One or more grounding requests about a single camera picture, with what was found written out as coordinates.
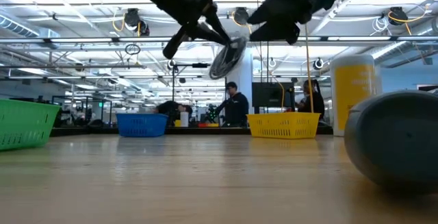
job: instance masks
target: gray cylinder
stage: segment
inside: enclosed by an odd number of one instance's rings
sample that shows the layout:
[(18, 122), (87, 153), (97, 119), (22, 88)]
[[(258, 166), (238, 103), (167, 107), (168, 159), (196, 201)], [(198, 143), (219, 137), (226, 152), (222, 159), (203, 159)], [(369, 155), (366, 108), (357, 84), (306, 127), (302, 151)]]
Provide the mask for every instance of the gray cylinder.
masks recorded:
[(438, 97), (400, 91), (350, 110), (345, 146), (352, 163), (390, 190), (438, 192)]

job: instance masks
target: computer screen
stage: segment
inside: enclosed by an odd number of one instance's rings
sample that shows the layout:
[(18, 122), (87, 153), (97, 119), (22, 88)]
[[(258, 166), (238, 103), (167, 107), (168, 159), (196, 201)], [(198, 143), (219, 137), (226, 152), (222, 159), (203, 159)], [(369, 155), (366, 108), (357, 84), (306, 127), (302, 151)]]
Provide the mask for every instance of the computer screen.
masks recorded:
[[(293, 83), (281, 83), (285, 89), (284, 107), (295, 103)], [(283, 90), (278, 83), (253, 83), (253, 107), (280, 108)]]

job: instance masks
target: wooden table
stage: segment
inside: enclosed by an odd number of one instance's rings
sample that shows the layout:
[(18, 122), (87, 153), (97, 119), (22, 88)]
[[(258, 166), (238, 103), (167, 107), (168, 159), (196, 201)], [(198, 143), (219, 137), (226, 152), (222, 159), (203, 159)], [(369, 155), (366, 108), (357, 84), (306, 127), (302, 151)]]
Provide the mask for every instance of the wooden table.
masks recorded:
[(438, 197), (393, 197), (341, 138), (52, 138), (0, 153), (0, 223), (438, 223)]

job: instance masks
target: yellow container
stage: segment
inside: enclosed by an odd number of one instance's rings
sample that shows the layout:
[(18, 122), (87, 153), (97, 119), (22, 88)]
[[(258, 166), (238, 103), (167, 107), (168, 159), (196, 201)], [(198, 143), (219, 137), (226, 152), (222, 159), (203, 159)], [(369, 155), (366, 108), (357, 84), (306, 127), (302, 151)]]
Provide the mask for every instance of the yellow container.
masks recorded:
[(261, 138), (314, 138), (319, 118), (305, 112), (248, 114), (251, 135)]

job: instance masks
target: man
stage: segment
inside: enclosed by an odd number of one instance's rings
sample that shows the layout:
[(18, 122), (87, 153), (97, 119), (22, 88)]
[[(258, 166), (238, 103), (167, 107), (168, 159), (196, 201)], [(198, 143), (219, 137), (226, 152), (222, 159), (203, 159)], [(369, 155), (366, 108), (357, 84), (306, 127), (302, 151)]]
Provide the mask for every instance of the man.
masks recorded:
[(235, 82), (227, 84), (227, 91), (230, 98), (216, 108), (216, 114), (219, 114), (225, 108), (223, 127), (247, 127), (248, 99), (237, 91), (237, 84)]
[(174, 125), (174, 121), (179, 119), (179, 114), (181, 112), (188, 112), (189, 119), (192, 116), (193, 109), (189, 105), (182, 105), (176, 101), (167, 101), (157, 106), (155, 109), (156, 113), (165, 114), (169, 116), (168, 126)]

